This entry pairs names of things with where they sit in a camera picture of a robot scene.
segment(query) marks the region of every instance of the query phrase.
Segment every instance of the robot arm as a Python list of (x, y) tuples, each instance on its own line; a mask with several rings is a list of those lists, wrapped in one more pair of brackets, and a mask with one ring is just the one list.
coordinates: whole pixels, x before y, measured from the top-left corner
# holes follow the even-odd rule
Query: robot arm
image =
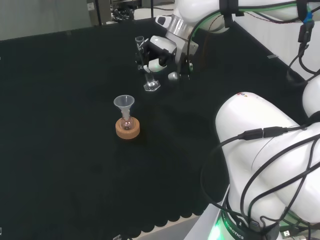
[[(308, 3), (310, 10), (319, 6), (320, 2)], [(296, 3), (288, 0), (238, 0), (238, 9), (240, 13), (263, 12), (281, 21), (298, 18)], [(179, 0), (175, 3), (172, 16), (158, 16), (155, 19), (157, 24), (167, 29), (165, 37), (170, 40), (167, 43), (171, 45), (170, 49), (175, 49), (172, 59), (177, 65), (176, 76), (188, 75), (193, 68), (190, 58), (196, 53), (198, 45), (190, 38), (197, 29), (216, 34), (228, 29), (225, 17), (220, 15), (219, 0)], [(313, 20), (320, 20), (320, 11), (313, 13)], [(161, 44), (158, 46), (169, 50)]]

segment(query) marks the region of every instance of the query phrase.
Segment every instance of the white wall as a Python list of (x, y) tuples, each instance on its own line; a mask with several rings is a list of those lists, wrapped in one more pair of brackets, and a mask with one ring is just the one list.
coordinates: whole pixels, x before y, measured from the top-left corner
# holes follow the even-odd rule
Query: white wall
[(0, 41), (90, 26), (86, 0), (0, 0)]
[[(298, 36), (302, 23), (276, 24), (256, 19), (246, 13), (245, 16), (237, 17), (235, 21), (287, 65), (297, 56)], [(315, 22), (309, 48), (303, 56), (304, 65), (312, 71), (320, 69), (319, 43), (320, 22)], [(305, 79), (312, 76), (300, 67), (298, 60), (293, 64), (292, 69)]]

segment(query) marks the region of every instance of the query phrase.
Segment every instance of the black table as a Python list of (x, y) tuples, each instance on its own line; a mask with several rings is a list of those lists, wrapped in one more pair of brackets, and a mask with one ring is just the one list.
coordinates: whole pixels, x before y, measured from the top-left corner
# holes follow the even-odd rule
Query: black table
[[(136, 237), (206, 208), (200, 168), (218, 143), (214, 117), (235, 93), (254, 92), (304, 122), (302, 89), (242, 28), (199, 31), (195, 73), (179, 89), (159, 76), (145, 92), (134, 37), (164, 35), (150, 20), (0, 43), (0, 227), (3, 240)], [(137, 139), (115, 133), (115, 97), (135, 98)], [(205, 173), (219, 201), (228, 185), (217, 155)]]

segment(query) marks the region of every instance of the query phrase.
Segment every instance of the green light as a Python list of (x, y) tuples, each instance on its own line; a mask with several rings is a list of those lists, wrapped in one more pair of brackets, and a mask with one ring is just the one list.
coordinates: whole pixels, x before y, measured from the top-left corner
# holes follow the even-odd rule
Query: green light
[(220, 232), (219, 221), (212, 227), (208, 240), (224, 240), (224, 236), (222, 236)]

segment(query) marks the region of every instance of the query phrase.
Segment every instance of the green cable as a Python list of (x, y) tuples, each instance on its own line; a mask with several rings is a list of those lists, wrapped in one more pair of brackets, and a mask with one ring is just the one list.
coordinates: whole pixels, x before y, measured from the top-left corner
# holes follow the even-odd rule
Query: green cable
[[(245, 9), (245, 8), (240, 8), (239, 11), (241, 12), (266, 12), (266, 11), (273, 11), (273, 10), (279, 10), (279, 9), (285, 9), (285, 8), (289, 8), (289, 7), (296, 7), (297, 4), (296, 3), (291, 3), (291, 4), (286, 4), (283, 6), (274, 6), (274, 7), (267, 7), (267, 8), (249, 8), (249, 9)], [(213, 17), (215, 17), (216, 15), (220, 14), (220, 12), (217, 12), (216, 14), (208, 17), (206, 20), (204, 20), (194, 31), (194, 33), (192, 34), (191, 39), (195, 36), (196, 32), (198, 31), (199, 28), (201, 28), (203, 26), (203, 24), (205, 24), (207, 21), (209, 21), (210, 19), (212, 19)]]
[(220, 12), (217, 12), (216, 14), (208, 17), (206, 20), (204, 20), (195, 30), (194, 33), (192, 34), (191, 39), (195, 36), (196, 32), (198, 31), (199, 28), (201, 28), (203, 26), (203, 24), (205, 24), (206, 22), (208, 22), (210, 19), (212, 19), (213, 17), (217, 16), (218, 14), (220, 14)]
[(268, 8), (255, 8), (255, 9), (239, 9), (241, 12), (265, 12), (265, 11), (272, 11), (272, 10), (278, 10), (278, 9), (285, 9), (289, 7), (296, 7), (297, 4), (291, 3), (283, 6), (274, 6), (274, 7), (268, 7)]

